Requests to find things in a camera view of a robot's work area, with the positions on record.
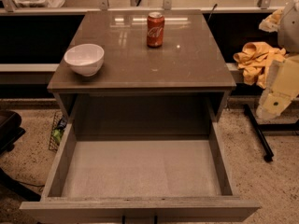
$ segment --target red can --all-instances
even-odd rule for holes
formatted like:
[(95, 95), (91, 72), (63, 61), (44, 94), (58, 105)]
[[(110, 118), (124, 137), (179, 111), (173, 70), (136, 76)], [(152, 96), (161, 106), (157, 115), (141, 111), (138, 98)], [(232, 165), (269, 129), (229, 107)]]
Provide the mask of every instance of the red can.
[(148, 36), (147, 43), (149, 47), (157, 48), (163, 43), (164, 16), (160, 12), (151, 12), (148, 15)]

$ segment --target floor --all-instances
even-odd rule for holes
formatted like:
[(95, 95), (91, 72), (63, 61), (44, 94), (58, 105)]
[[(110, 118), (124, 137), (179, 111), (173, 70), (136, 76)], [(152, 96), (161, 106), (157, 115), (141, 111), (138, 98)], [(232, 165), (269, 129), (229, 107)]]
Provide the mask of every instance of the floor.
[[(298, 223), (299, 136), (295, 133), (266, 136), (275, 156), (272, 162), (265, 162), (260, 141), (244, 115), (244, 103), (253, 108), (257, 99), (230, 98), (219, 122), (225, 153), (241, 198), (256, 200), (262, 207), (244, 223)], [(52, 99), (0, 99), (0, 109), (19, 113), (21, 126), (26, 130), (15, 148), (0, 156), (0, 167), (16, 180), (44, 185), (55, 156), (50, 134), (54, 119), (61, 115), (59, 107)], [(299, 105), (294, 103), (271, 122), (295, 122), (298, 111)], [(41, 187), (24, 186), (39, 194), (42, 191)], [(22, 201), (23, 198), (0, 186), (0, 223), (36, 224), (19, 210)]]

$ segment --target open drawer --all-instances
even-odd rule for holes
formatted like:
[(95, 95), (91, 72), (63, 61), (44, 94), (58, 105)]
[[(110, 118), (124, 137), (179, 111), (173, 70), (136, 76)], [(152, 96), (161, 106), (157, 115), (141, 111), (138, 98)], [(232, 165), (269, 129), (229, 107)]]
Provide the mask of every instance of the open drawer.
[(244, 220), (259, 204), (237, 195), (212, 95), (79, 95), (41, 201), (21, 210), (43, 223)]

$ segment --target bowl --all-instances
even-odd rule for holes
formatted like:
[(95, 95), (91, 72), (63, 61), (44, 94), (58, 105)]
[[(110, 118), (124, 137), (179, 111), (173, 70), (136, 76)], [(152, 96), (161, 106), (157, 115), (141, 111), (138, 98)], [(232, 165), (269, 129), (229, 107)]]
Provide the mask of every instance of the bowl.
[(95, 44), (78, 45), (66, 52), (64, 60), (74, 72), (90, 77), (102, 67), (104, 50)]

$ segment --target cabinet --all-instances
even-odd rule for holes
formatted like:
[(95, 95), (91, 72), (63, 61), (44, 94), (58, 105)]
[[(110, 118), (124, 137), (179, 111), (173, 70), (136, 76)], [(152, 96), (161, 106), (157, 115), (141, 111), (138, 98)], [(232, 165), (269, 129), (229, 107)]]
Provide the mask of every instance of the cabinet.
[(93, 77), (60, 63), (50, 84), (68, 124), (38, 203), (40, 222), (242, 221), (217, 121), (234, 80), (200, 11), (163, 11), (164, 43), (146, 45), (147, 11), (88, 12), (70, 47), (102, 46)]

